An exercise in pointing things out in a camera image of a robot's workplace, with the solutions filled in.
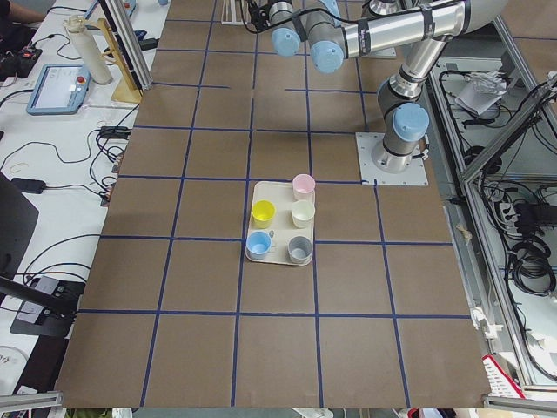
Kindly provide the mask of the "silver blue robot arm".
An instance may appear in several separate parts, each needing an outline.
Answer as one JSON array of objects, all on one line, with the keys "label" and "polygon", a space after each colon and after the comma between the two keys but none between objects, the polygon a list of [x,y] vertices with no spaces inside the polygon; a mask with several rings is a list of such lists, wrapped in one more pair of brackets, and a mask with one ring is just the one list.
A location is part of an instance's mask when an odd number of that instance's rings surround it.
[{"label": "silver blue robot arm", "polygon": [[334,1],[295,9],[290,1],[269,1],[249,9],[258,30],[270,30],[275,52],[291,57],[308,44],[314,68],[331,74],[351,58],[389,59],[396,48],[409,53],[377,92],[386,133],[372,150],[373,163],[398,174],[411,163],[429,126],[419,103],[422,86],[441,52],[454,38],[492,22],[504,1],[420,1],[400,9],[394,1],[367,1],[359,19],[345,20]]}]

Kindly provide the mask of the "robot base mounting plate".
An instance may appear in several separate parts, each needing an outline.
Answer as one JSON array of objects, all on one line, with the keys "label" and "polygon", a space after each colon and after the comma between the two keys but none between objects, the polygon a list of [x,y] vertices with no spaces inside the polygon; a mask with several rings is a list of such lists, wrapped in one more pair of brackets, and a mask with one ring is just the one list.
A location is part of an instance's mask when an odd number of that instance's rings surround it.
[{"label": "robot base mounting plate", "polygon": [[382,132],[357,132],[359,171],[363,185],[428,186],[419,144],[406,156],[389,153]]}]

